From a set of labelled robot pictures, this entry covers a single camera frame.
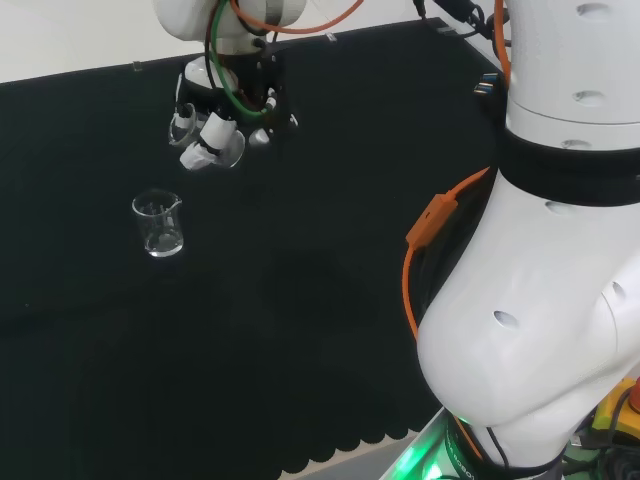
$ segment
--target green cable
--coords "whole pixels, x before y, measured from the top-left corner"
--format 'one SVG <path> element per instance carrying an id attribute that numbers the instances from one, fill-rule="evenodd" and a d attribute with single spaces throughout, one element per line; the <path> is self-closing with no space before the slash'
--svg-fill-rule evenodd
<path id="1" fill-rule="evenodd" d="M 220 65 L 220 61 L 218 60 L 218 52 L 216 50 L 216 38 L 218 38 L 218 26 L 220 25 L 220 19 L 222 18 L 222 12 L 224 11 L 224 7 L 227 6 L 227 2 L 229 0 L 220 0 L 220 6 L 218 7 L 218 11 L 216 12 L 216 16 L 213 19 L 213 27 L 211 28 L 211 60 L 213 61 L 213 65 L 216 67 L 216 73 L 218 77 L 220 77 L 220 82 L 222 83 L 222 88 L 224 89 L 224 93 L 229 97 L 231 103 L 240 110 L 243 114 L 252 117 L 259 118 L 267 113 L 267 109 L 263 108 L 261 111 L 256 112 L 254 110 L 249 110 L 245 107 L 240 100 L 236 98 L 233 94 L 233 91 L 229 87 L 227 83 L 227 79 L 223 75 L 222 66 Z"/>

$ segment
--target black tablecloth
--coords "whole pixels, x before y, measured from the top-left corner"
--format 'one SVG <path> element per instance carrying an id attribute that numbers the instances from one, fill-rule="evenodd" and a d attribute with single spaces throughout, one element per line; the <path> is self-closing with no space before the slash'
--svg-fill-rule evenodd
<path id="1" fill-rule="evenodd" d="M 225 172 L 167 145 L 184 59 L 0 86 L 0 478 L 275 479 L 437 411 L 404 235 L 488 163 L 491 67 L 420 22 L 285 57 L 297 136 Z M 177 261 L 142 248 L 149 187 L 184 200 Z"/>

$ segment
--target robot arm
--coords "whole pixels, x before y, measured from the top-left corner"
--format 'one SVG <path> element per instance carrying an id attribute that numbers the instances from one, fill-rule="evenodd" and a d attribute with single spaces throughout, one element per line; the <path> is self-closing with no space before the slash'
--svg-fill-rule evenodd
<path id="1" fill-rule="evenodd" d="M 420 324 L 418 354 L 462 425 L 448 438 L 465 429 L 458 438 L 473 437 L 469 452 L 511 467 L 498 477 L 522 478 L 557 465 L 576 426 L 640 360 L 640 94 L 631 81 L 640 70 L 624 53 L 640 45 L 631 26 L 640 4 L 507 4 L 500 171 Z M 445 442 L 444 474 L 480 471 L 474 453 L 461 468 L 451 452 Z"/>
<path id="2" fill-rule="evenodd" d="M 223 8 L 215 50 L 224 57 L 224 66 L 218 70 L 203 56 L 187 64 L 178 79 L 169 139 L 174 146 L 186 147 L 180 158 L 185 168 L 233 167 L 244 152 L 244 135 L 239 131 L 244 126 L 257 127 L 252 143 L 260 144 L 269 141 L 267 131 L 273 132 L 274 125 L 297 125 L 288 111 L 278 58 L 268 54 L 267 32 L 239 19 L 226 0 L 154 0 L 153 4 L 164 29 L 185 41 L 205 41 L 214 9 Z M 267 24 L 286 26 L 300 17 L 306 0 L 251 0 L 239 6 Z M 233 95 L 240 94 L 241 101 L 255 110 L 267 108 L 269 118 L 251 121 L 238 111 L 225 94 L 219 72 Z"/>

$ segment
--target black table surface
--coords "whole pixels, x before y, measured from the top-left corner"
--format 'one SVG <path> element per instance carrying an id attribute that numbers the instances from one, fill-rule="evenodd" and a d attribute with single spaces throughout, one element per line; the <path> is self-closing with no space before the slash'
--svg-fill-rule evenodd
<path id="1" fill-rule="evenodd" d="M 404 236 L 489 163 L 493 68 L 421 22 L 291 45 L 299 132 L 232 171 L 167 144 L 184 59 L 0 86 L 0 478 L 270 480 L 438 410 Z M 150 187 L 184 200 L 168 262 Z"/>

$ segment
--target glass beaker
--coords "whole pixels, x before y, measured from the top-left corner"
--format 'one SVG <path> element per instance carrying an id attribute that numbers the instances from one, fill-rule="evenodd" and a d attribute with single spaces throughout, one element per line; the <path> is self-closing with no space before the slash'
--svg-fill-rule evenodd
<path id="1" fill-rule="evenodd" d="M 147 190 L 134 198 L 131 206 L 144 248 L 152 257 L 170 257 L 182 250 L 184 237 L 178 221 L 181 204 L 180 197 L 164 190 Z"/>

